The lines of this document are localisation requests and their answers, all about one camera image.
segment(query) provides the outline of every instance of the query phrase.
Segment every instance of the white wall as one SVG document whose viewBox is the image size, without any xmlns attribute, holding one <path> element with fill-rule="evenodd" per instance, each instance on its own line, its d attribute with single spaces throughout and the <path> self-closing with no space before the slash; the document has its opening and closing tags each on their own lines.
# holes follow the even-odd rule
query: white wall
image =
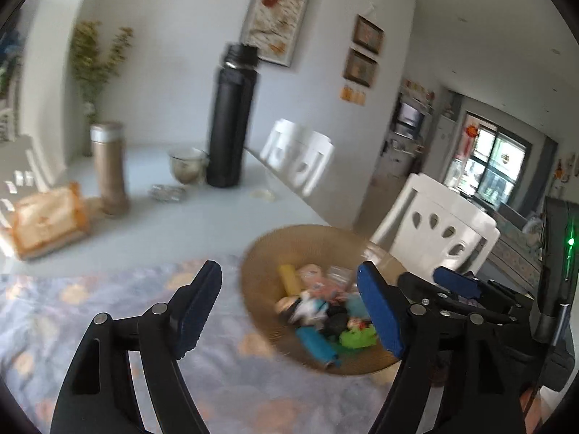
<svg viewBox="0 0 579 434">
<path fill-rule="evenodd" d="M 131 26 L 134 48 L 102 98 L 105 119 L 126 124 L 129 143 L 205 141 L 214 75 L 250 0 L 100 0 L 103 40 Z M 386 32 L 380 72 L 365 107 L 343 102 L 355 15 L 376 4 Z M 326 220 L 349 227 L 366 193 L 402 77 L 415 0 L 311 0 L 290 69 L 263 63 L 248 144 L 260 149 L 281 117 L 328 135 L 334 163 L 311 199 Z"/>
<path fill-rule="evenodd" d="M 430 129 L 436 124 L 438 116 L 444 109 L 443 97 L 447 91 L 434 69 L 434 61 L 432 58 L 433 51 L 430 47 L 428 33 L 425 33 L 420 19 L 417 16 L 412 26 L 412 33 L 410 34 L 408 55 L 406 57 L 406 64 L 404 65 L 404 78 L 420 83 L 429 91 L 434 91 L 432 116 L 427 118 L 420 132 L 424 141 L 428 139 Z"/>
<path fill-rule="evenodd" d="M 30 27 L 32 26 L 39 3 L 40 0 L 25 0 L 20 7 L 16 29 L 18 29 L 18 32 L 23 39 L 28 36 L 28 31 L 30 31 Z"/>
<path fill-rule="evenodd" d="M 68 49 L 83 0 L 38 0 L 26 44 L 20 131 L 31 135 L 41 167 L 54 182 L 66 168 L 65 99 Z"/>
</svg>

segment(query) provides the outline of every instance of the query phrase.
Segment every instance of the bottle cap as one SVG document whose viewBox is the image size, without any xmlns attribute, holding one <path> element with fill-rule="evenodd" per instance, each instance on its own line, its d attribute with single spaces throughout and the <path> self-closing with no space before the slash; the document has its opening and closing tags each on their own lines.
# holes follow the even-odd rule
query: bottle cap
<svg viewBox="0 0 579 434">
<path fill-rule="evenodd" d="M 259 63 L 258 49 L 255 46 L 246 46 L 245 44 L 228 44 L 224 62 L 255 68 Z"/>
<path fill-rule="evenodd" d="M 123 139 L 123 124 L 106 122 L 93 124 L 90 127 L 90 139 L 97 143 L 111 143 Z"/>
</svg>

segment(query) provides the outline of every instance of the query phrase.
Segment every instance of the black thermos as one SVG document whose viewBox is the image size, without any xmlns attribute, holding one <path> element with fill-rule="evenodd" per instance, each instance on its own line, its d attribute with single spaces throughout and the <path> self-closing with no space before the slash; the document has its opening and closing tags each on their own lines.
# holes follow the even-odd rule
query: black thermos
<svg viewBox="0 0 579 434">
<path fill-rule="evenodd" d="M 254 88 L 259 78 L 257 47 L 229 44 L 217 77 L 215 109 L 209 145 L 207 183 L 214 187 L 239 184 L 245 134 Z"/>
</svg>

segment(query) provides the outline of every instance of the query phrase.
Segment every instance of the artificial plant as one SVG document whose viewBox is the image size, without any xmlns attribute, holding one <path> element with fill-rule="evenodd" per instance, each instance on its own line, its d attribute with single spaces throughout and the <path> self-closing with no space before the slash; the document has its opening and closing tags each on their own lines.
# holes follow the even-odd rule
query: artificial plant
<svg viewBox="0 0 579 434">
<path fill-rule="evenodd" d="M 97 121 L 95 104 L 111 76 L 118 76 L 118 67 L 127 58 L 126 49 L 131 47 L 132 28 L 120 27 L 108 56 L 101 60 L 98 44 L 100 21 L 82 21 L 75 27 L 71 44 L 71 63 L 74 77 L 79 82 L 84 103 L 86 124 L 83 154 L 91 155 L 90 126 Z"/>
</svg>

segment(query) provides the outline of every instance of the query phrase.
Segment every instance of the table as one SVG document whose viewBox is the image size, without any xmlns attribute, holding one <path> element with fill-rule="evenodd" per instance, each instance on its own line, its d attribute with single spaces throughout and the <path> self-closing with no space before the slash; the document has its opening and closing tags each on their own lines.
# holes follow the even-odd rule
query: table
<svg viewBox="0 0 579 434">
<path fill-rule="evenodd" d="M 0 258 L 2 272 L 74 277 L 224 253 L 241 255 L 270 230 L 299 223 L 326 224 L 250 152 L 244 154 L 240 186 L 189 186 L 187 199 L 180 204 L 157 203 L 147 196 L 153 184 L 176 184 L 166 149 L 129 149 L 126 158 L 128 215 L 99 220 L 92 236 L 29 263 Z M 75 161 L 61 180 L 67 181 L 80 183 L 85 197 L 99 195 L 91 158 Z M 254 197 L 259 190 L 272 191 L 276 200 Z"/>
</svg>

